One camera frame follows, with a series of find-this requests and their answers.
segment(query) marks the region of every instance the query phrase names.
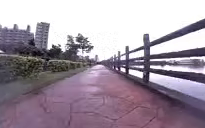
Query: wet pavement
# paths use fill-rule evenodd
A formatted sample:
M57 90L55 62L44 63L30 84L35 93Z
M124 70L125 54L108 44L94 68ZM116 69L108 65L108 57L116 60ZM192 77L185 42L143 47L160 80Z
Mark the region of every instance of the wet pavement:
M205 120L98 65L1 106L0 128L205 128Z

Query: river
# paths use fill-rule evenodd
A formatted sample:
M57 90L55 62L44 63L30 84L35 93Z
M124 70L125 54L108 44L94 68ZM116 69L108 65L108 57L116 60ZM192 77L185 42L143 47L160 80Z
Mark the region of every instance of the river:
M196 73L205 74L205 66L197 67L197 66L186 66L186 65L184 66L166 65L166 66L151 66L151 68L173 70L173 71L196 72ZM131 75L142 78L142 72L129 70L129 73ZM158 75L154 73L150 73L150 81L205 101L205 84L193 82L190 80L183 80L183 79Z

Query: overcast sky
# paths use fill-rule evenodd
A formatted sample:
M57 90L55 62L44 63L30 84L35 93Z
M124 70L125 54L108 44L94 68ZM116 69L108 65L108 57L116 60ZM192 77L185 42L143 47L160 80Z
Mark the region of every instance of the overcast sky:
M35 33L37 22L51 24L49 48L64 47L67 35L82 33L95 46L91 56L108 58L126 45L142 46L144 33L151 40L205 18L205 0L0 0L2 26ZM152 53L205 46L205 29L151 49Z

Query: hedge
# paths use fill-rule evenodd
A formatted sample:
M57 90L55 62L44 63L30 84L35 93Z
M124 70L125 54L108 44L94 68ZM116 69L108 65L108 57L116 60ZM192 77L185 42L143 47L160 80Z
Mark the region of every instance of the hedge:
M37 75L42 71L43 62L34 57L0 55L0 82Z
M52 72L68 71L86 64L67 60L45 61L40 58L23 57L18 55L0 55L0 82L7 82L19 77L37 76L43 67Z
M53 72L68 71L83 66L84 65L81 62L72 62L68 60L50 60L48 63L49 70Z

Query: tall building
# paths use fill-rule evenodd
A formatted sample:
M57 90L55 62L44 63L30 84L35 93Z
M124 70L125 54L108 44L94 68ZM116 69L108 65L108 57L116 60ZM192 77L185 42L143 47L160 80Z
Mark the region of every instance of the tall building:
M99 61L98 55L95 55L95 61L96 61L96 62Z
M29 40L34 38L34 34L30 32L30 26L26 30L18 28L14 24L13 28L2 28L0 24L0 44L15 44L15 43L28 43Z
M47 49L49 27L50 27L49 23L45 23L45 22L37 23L37 28L35 33L35 46L37 48Z

